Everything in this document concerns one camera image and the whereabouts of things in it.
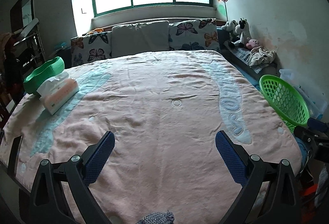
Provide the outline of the green plastic mesh basket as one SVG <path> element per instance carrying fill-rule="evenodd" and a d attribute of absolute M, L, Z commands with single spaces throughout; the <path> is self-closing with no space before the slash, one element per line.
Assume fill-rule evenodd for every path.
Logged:
<path fill-rule="evenodd" d="M 307 126 L 309 109 L 302 95 L 289 83 L 274 75 L 263 75 L 260 92 L 293 133 L 295 127 Z"/>

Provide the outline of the butterfly cushion left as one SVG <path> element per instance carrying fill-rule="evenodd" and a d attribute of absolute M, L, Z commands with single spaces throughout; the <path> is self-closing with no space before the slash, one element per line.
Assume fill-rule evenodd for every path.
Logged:
<path fill-rule="evenodd" d="M 71 39 L 71 66 L 80 66 L 111 58 L 111 32 Z"/>

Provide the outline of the butterfly cushion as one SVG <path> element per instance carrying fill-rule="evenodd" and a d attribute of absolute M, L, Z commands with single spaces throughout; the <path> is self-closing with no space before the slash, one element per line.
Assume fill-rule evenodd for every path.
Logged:
<path fill-rule="evenodd" d="M 111 58 L 111 32 L 71 39 L 71 66 L 80 66 Z"/>
<path fill-rule="evenodd" d="M 216 19 L 186 20 L 169 24 L 170 50 L 213 50 L 220 52 Z"/>

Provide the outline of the grey plush toy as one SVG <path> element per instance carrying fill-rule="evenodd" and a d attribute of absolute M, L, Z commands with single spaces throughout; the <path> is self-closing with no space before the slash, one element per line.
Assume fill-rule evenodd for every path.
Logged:
<path fill-rule="evenodd" d="M 227 21 L 226 24 L 223 25 L 221 28 L 229 32 L 232 38 L 235 38 L 237 36 L 237 33 L 235 31 L 236 26 L 237 26 L 237 22 L 235 20 L 232 20 L 232 21 Z"/>

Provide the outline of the butterfly cushion right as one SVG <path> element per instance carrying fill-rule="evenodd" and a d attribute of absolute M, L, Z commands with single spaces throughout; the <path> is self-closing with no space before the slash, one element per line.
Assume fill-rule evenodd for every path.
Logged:
<path fill-rule="evenodd" d="M 216 19 L 186 20 L 169 24 L 170 50 L 213 50 L 220 52 Z"/>

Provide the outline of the metal shelf rack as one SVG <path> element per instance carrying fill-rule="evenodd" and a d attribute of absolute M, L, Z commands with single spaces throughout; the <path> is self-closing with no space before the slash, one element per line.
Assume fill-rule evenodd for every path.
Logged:
<path fill-rule="evenodd" d="M 18 33 L 18 41 L 14 44 L 14 54 L 23 70 L 37 68 L 45 62 L 45 50 L 40 37 L 39 19 L 34 18 Z"/>

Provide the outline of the clear plastic storage bin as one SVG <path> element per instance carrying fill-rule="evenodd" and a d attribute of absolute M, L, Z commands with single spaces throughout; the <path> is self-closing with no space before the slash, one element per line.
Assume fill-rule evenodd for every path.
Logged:
<path fill-rule="evenodd" d="M 328 108 L 328 100 L 324 93 L 317 89 L 311 81 L 292 69 L 279 70 L 280 78 L 293 86 L 305 100 L 310 116 L 321 120 Z"/>

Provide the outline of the green oval basin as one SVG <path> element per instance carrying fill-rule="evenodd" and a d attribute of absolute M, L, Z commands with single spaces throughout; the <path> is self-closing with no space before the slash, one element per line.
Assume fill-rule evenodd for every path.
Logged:
<path fill-rule="evenodd" d="M 64 69 L 65 64 L 61 57 L 55 57 L 52 60 L 46 61 L 24 79 L 24 90 L 28 94 L 37 95 L 37 89 L 46 79 L 62 73 Z"/>

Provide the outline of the pink blanket table cover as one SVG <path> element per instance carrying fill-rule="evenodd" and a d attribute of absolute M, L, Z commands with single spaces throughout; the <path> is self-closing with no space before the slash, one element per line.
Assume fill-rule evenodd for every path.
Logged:
<path fill-rule="evenodd" d="M 241 189 L 216 149 L 220 130 L 249 154 L 300 170 L 285 123 L 219 53 L 147 52 L 67 73 L 79 91 L 60 110 L 50 115 L 25 95 L 5 125 L 1 161 L 21 136 L 16 177 L 27 189 L 43 159 L 65 162 L 106 131 L 115 147 L 90 190 L 106 216 L 123 223 L 165 211 L 175 223 L 218 223 Z"/>

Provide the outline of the plain grey cushion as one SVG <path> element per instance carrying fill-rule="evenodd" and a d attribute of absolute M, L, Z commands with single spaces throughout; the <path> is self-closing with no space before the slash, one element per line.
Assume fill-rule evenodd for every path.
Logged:
<path fill-rule="evenodd" d="M 169 50 L 169 22 L 121 24 L 111 30 L 111 56 Z"/>

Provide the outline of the tissue pack pink white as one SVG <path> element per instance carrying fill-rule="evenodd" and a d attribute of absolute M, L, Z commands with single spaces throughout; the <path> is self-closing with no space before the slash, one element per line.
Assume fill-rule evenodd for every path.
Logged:
<path fill-rule="evenodd" d="M 41 103 L 51 115 L 55 114 L 78 91 L 78 82 L 66 71 L 46 79 L 37 89 Z"/>

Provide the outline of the crumpled beige cloth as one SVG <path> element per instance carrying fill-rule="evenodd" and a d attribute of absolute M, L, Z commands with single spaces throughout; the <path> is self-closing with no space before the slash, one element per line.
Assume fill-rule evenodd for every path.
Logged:
<path fill-rule="evenodd" d="M 251 50 L 248 65 L 250 67 L 258 66 L 261 64 L 271 64 L 276 58 L 276 52 L 267 50 L 263 46 L 255 47 Z"/>

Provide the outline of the pink pig plush toy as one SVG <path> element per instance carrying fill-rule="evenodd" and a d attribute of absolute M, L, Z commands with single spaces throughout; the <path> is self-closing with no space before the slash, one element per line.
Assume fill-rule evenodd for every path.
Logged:
<path fill-rule="evenodd" d="M 248 38 L 248 41 L 245 45 L 245 47 L 249 50 L 252 50 L 252 49 L 254 49 L 256 47 L 259 47 L 259 46 L 260 46 L 259 41 L 256 40 L 256 39 L 253 39 L 253 38 Z"/>

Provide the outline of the cow plush toy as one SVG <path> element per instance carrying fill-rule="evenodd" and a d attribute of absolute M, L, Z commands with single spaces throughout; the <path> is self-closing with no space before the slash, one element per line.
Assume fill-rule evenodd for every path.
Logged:
<path fill-rule="evenodd" d="M 251 38 L 249 23 L 247 22 L 247 19 L 241 18 L 239 20 L 238 25 L 235 27 L 235 32 L 239 36 L 239 40 L 235 42 L 230 41 L 228 46 L 231 49 L 234 49 L 235 47 L 244 48 L 248 42 L 248 39 Z"/>

